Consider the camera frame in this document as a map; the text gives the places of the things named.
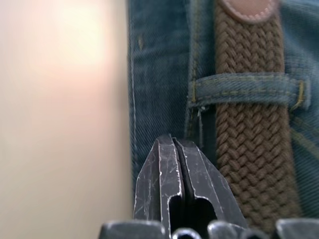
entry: blue denim jeans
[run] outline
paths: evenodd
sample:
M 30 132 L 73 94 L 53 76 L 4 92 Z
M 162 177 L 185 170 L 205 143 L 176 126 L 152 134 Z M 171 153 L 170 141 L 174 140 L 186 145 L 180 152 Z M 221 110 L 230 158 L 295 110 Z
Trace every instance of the blue denim jeans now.
M 215 74 L 213 6 L 213 0 L 128 0 L 134 185 L 165 133 L 195 141 L 215 164 L 214 104 L 285 104 L 302 210 L 319 218 L 319 1 L 282 1 L 285 73 L 276 74 Z

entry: belt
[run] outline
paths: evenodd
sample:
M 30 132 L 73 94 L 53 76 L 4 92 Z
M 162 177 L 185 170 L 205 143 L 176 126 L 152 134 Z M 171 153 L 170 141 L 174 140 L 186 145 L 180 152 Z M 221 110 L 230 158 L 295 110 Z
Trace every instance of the belt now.
M 216 0 L 216 73 L 284 72 L 283 34 L 274 0 Z M 267 233 L 301 215 L 288 107 L 216 106 L 217 163 L 252 227 Z

